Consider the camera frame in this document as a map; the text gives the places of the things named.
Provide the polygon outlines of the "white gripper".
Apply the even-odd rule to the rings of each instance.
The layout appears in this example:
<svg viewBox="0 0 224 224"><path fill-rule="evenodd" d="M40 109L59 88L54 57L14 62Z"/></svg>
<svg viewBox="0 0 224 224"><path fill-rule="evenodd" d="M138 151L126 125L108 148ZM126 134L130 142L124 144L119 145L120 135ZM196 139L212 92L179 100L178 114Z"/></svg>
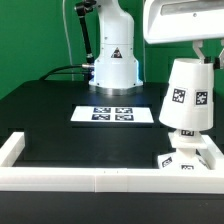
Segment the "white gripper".
<svg viewBox="0 0 224 224"><path fill-rule="evenodd" d="M146 0L143 35L149 44L195 40L195 54L202 63L209 63L202 40L224 38L224 0ZM224 39L221 46L215 70L224 69Z"/></svg>

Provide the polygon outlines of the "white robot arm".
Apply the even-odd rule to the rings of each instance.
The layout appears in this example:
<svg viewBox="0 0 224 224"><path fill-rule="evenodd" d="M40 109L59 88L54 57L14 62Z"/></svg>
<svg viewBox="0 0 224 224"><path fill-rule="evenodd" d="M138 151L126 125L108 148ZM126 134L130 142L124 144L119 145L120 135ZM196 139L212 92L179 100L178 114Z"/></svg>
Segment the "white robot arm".
<svg viewBox="0 0 224 224"><path fill-rule="evenodd" d="M134 57L134 20L118 0L97 0L100 54L94 62L89 87L110 95L125 95L143 86ZM149 44L191 41L196 55L206 39L224 45L224 0L146 0L143 36ZM224 65L224 49L219 56Z"/></svg>

